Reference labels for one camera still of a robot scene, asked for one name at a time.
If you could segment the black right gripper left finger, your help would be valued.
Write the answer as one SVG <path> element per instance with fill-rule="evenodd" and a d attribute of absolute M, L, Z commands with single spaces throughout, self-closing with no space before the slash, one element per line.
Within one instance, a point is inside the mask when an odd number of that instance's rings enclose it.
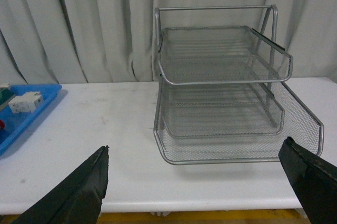
<path fill-rule="evenodd" d="M 97 223 L 108 185 L 102 146 L 13 223 Z"/>

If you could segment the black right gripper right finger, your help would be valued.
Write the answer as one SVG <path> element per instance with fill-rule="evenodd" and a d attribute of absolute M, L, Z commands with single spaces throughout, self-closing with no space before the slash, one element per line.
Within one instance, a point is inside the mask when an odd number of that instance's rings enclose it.
<path fill-rule="evenodd" d="M 336 166 L 297 144 L 284 140 L 279 160 L 311 223 L 336 223 Z"/>

